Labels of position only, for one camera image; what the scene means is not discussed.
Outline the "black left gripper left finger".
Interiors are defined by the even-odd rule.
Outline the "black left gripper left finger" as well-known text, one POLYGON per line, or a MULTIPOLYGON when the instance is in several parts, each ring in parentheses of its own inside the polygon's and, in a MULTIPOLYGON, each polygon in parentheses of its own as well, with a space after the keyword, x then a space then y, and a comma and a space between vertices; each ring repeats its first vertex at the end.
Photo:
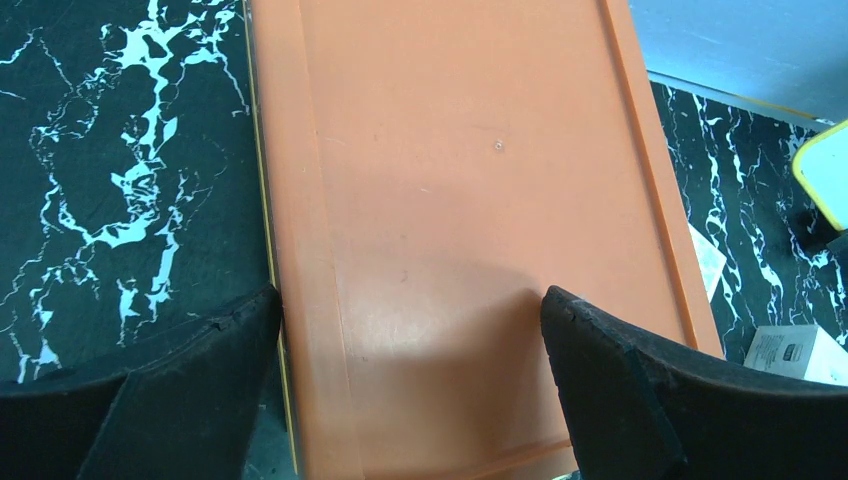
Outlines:
POLYGON ((276 349, 272 286, 119 352, 1 386, 5 479, 237 479, 276 349))

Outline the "white printed box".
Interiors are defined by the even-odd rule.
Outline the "white printed box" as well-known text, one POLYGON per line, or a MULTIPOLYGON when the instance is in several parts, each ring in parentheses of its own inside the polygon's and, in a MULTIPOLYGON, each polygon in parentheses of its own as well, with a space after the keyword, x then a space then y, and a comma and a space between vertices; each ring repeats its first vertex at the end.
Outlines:
POLYGON ((726 256, 694 226, 689 225, 702 280, 709 300, 712 300, 720 283, 726 256))

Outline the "white cube box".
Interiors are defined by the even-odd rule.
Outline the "white cube box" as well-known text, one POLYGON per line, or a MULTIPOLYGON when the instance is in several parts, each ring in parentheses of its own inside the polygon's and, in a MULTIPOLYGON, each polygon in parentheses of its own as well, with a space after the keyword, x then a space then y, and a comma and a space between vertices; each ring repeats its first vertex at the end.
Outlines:
POLYGON ((789 378, 847 386, 847 351, 815 324, 758 327, 743 365, 789 378))

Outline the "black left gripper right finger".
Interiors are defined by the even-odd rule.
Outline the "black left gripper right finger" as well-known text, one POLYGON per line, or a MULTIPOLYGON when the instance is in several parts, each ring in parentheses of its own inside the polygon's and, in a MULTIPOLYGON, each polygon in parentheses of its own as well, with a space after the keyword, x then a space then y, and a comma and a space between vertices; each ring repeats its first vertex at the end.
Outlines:
POLYGON ((541 333, 585 479, 843 479, 847 391, 730 363, 557 287, 541 333))

